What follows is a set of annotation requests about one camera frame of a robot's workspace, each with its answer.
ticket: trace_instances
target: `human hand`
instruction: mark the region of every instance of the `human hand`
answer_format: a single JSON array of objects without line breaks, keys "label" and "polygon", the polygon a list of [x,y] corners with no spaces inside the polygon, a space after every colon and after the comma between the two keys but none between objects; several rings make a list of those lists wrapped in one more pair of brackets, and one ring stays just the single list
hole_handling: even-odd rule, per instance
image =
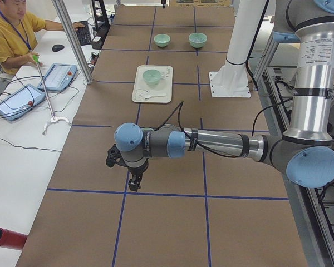
[{"label": "human hand", "polygon": [[80,22],[75,22],[75,23],[73,23],[72,25],[73,25],[73,28],[74,28],[76,31],[78,31],[78,28],[84,28],[84,27],[85,27],[85,25],[82,24],[82,23],[80,23]]},{"label": "human hand", "polygon": [[33,64],[36,64],[36,61],[33,58],[33,55],[39,56],[40,54],[36,53],[36,52],[28,52],[25,56],[26,56],[27,62],[31,62]]}]

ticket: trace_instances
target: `desk mat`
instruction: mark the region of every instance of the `desk mat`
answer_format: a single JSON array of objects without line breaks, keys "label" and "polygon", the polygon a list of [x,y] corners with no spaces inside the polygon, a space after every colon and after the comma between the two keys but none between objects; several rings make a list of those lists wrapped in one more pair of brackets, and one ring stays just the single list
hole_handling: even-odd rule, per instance
[{"label": "desk mat", "polygon": [[[233,24],[230,8],[118,8],[17,266],[307,266],[283,179],[268,165],[200,152],[151,159],[137,193],[125,168],[105,166],[118,125],[157,127],[181,100],[184,127],[250,135],[258,93],[210,95]],[[188,46],[190,31],[208,34],[205,47]],[[165,49],[151,41],[162,32],[173,37]],[[173,66],[171,103],[132,102],[139,65]],[[268,134],[263,116],[256,129]]]}]

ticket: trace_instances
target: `white pillar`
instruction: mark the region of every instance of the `white pillar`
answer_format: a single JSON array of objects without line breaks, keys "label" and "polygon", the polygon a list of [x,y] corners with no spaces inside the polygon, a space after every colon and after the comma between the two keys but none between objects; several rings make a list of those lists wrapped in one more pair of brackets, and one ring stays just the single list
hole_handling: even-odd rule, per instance
[{"label": "white pillar", "polygon": [[209,73],[212,97],[250,97],[245,61],[265,3],[240,0],[227,60],[218,72]]}]

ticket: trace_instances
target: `blue lanyard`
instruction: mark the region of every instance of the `blue lanyard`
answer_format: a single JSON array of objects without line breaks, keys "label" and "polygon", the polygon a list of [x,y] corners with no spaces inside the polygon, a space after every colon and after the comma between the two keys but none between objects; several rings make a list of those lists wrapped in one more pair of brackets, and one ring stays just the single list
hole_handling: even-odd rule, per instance
[{"label": "blue lanyard", "polygon": [[11,22],[4,16],[4,14],[0,11],[0,16],[7,22],[11,25],[11,27],[15,30],[15,32],[20,36],[21,40],[25,43],[25,45],[27,46],[28,50],[32,51],[31,49],[31,46],[30,46],[30,43],[28,41],[28,36],[27,36],[27,33],[26,33],[26,30],[22,24],[22,21],[20,20],[20,23],[22,25],[22,28],[24,30],[24,33],[26,35],[26,40],[22,37],[22,35],[20,34],[20,32],[15,28],[14,25],[11,24]]}]

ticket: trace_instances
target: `man's arm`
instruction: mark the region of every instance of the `man's arm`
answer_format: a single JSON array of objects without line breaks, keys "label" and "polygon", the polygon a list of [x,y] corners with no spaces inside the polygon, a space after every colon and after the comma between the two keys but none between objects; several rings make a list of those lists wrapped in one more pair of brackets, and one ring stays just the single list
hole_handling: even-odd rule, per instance
[{"label": "man's arm", "polygon": [[[80,22],[73,23],[74,29],[82,28],[82,27],[85,27],[85,25]],[[44,29],[47,31],[63,31],[63,25],[62,23],[59,23],[59,22],[46,21],[46,25]]]},{"label": "man's arm", "polygon": [[30,52],[30,53],[27,53],[19,57],[10,57],[5,62],[2,62],[1,65],[6,69],[10,69],[10,68],[20,68],[22,65],[28,62],[32,62],[33,64],[36,64],[35,60],[32,57],[33,55],[38,56],[40,54],[36,52]]}]

